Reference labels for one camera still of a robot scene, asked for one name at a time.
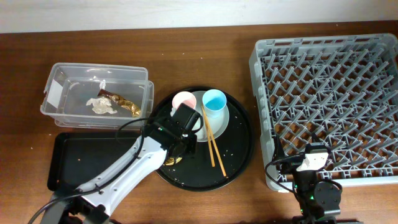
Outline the yellow bowl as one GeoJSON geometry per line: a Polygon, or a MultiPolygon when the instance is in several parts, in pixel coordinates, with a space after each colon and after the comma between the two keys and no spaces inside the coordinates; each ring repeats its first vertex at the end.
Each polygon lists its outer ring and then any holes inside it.
{"type": "Polygon", "coordinates": [[[173,165],[179,163],[181,160],[182,160],[181,157],[170,157],[164,162],[164,165],[165,166],[173,166],[173,165]]]}

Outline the pink cup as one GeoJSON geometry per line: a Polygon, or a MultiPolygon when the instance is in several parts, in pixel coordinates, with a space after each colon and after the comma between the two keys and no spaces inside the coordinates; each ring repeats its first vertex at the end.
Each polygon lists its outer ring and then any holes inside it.
{"type": "Polygon", "coordinates": [[[188,91],[181,91],[177,93],[172,99],[172,107],[177,109],[181,104],[185,104],[192,109],[195,109],[197,105],[197,99],[193,93],[188,91]]]}

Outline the gold snack wrapper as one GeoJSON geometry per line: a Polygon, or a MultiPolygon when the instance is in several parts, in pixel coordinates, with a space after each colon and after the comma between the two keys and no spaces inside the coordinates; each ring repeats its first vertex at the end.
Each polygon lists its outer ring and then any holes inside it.
{"type": "Polygon", "coordinates": [[[104,96],[106,98],[109,98],[110,100],[114,101],[120,107],[129,110],[131,112],[131,115],[133,118],[138,118],[141,115],[140,107],[138,107],[135,103],[125,99],[121,95],[111,93],[104,89],[100,89],[98,96],[104,96]]]}

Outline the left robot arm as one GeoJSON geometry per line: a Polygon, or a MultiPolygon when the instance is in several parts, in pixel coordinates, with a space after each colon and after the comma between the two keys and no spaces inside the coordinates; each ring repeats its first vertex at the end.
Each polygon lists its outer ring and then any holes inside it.
{"type": "Polygon", "coordinates": [[[141,134],[118,160],[71,194],[54,194],[30,219],[42,223],[111,223],[110,216],[137,184],[169,159],[195,152],[203,117],[182,103],[173,115],[146,118],[141,134]]]}

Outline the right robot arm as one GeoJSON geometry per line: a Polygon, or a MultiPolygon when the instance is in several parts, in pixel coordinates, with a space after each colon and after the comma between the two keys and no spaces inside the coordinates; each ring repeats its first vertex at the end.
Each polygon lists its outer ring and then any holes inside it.
{"type": "Polygon", "coordinates": [[[270,165],[276,166],[281,174],[293,176],[291,192],[301,212],[292,218],[293,223],[336,223],[343,188],[333,180],[318,178],[318,171],[326,166],[331,149],[316,134],[313,133],[311,139],[303,152],[286,156],[282,141],[276,136],[270,165]]]}

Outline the white tissue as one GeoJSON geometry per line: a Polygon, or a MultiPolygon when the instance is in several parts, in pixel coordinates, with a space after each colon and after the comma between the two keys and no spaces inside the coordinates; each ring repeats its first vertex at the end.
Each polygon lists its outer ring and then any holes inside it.
{"type": "Polygon", "coordinates": [[[118,111],[112,107],[112,100],[108,96],[97,96],[90,98],[86,102],[86,106],[92,106],[92,110],[96,114],[116,114],[118,111]]]}

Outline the wooden chopstick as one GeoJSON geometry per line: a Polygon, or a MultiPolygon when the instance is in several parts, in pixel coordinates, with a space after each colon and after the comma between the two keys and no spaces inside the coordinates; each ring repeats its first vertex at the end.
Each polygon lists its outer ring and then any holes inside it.
{"type": "Polygon", "coordinates": [[[223,164],[223,161],[222,161],[222,159],[221,159],[221,156],[220,156],[220,152],[219,152],[219,150],[218,150],[217,143],[216,143],[216,141],[215,141],[215,137],[214,137],[213,131],[212,131],[211,127],[210,127],[209,129],[210,129],[210,134],[211,134],[211,145],[212,145],[212,150],[215,151],[215,153],[216,153],[216,156],[217,156],[217,159],[218,159],[218,162],[219,162],[219,165],[220,165],[220,168],[221,168],[221,171],[222,171],[223,176],[224,176],[224,177],[227,177],[226,171],[225,171],[225,168],[224,168],[224,164],[223,164]]]}
{"type": "Polygon", "coordinates": [[[208,119],[205,113],[205,109],[204,106],[201,106],[201,110],[203,113],[203,119],[205,121],[205,129],[206,129],[206,136],[207,136],[207,141],[208,141],[208,148],[209,148],[209,152],[210,152],[210,160],[211,160],[211,166],[215,167],[215,160],[214,160],[214,155],[213,155],[213,150],[212,150],[212,145],[211,145],[211,134],[210,134],[210,125],[208,124],[208,119]]]}

